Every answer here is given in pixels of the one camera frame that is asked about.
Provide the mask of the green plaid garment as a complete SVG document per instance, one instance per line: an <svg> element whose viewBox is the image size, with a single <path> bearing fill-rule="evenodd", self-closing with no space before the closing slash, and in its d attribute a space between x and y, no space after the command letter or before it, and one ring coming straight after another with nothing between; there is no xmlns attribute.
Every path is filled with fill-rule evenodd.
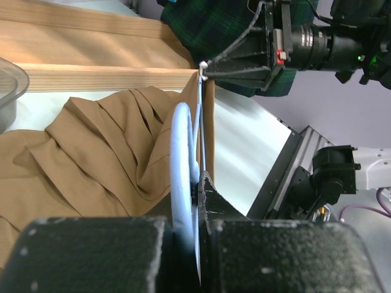
<svg viewBox="0 0 391 293"><path fill-rule="evenodd" d="M163 7L161 21L166 23L181 44L190 52L193 61L217 56L231 45L254 17L258 1L157 1ZM307 1L292 1L291 23L313 23L314 15ZM215 82L230 92L246 96L283 97L293 85L295 71L284 71L266 91L227 82Z"/></svg>

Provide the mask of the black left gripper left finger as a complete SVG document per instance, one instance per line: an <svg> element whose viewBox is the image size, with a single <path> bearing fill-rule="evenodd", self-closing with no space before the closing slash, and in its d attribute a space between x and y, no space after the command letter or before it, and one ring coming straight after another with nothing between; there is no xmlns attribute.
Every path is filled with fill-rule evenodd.
<svg viewBox="0 0 391 293"><path fill-rule="evenodd" d="M20 234L2 292L174 292L164 217L40 218Z"/></svg>

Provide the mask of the blue wire hanger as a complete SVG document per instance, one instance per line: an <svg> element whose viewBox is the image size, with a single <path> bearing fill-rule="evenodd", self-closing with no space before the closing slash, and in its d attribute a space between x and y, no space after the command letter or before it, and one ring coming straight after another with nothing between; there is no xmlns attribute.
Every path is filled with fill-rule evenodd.
<svg viewBox="0 0 391 293"><path fill-rule="evenodd" d="M197 256L199 249L198 215L192 202L192 188L200 181L200 166L196 152L198 135L203 131L202 74L196 77L195 120L188 104L177 104L172 117L170 134L170 187L174 232L182 254Z"/></svg>

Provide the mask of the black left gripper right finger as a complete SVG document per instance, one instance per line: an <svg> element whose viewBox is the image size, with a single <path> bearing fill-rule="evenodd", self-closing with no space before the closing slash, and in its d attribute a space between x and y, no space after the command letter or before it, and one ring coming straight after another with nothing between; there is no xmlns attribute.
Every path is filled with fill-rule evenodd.
<svg viewBox="0 0 391 293"><path fill-rule="evenodd" d="M203 292L383 292L359 235L338 222L249 220L198 186Z"/></svg>

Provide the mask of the tan garment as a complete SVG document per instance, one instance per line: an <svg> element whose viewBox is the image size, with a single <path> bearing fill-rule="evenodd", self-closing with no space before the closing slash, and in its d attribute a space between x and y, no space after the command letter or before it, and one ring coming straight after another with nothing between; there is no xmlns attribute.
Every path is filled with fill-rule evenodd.
<svg viewBox="0 0 391 293"><path fill-rule="evenodd" d="M41 217L144 215L170 192L170 132L178 103L197 107L198 75L181 93L129 89L72 97L42 131L1 135L1 264Z"/></svg>

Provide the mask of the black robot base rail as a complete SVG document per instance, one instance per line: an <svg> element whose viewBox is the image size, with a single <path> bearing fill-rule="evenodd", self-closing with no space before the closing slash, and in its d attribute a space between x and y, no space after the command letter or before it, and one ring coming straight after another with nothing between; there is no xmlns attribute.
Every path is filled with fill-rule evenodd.
<svg viewBox="0 0 391 293"><path fill-rule="evenodd" d="M312 158L321 148L333 144L311 126L288 136L274 165L247 213L251 220L276 219L288 194L296 170L312 172Z"/></svg>

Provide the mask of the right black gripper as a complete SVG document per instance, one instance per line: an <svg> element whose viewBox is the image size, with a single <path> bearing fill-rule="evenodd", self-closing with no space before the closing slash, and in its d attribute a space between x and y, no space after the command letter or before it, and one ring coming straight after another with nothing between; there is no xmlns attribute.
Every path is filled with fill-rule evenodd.
<svg viewBox="0 0 391 293"><path fill-rule="evenodd" d="M309 8L322 26L293 24L292 1L261 1L250 29L210 59L203 75L269 90L290 71L330 71L342 84L362 70L360 84L390 88L390 1L334 1L330 16Z"/></svg>

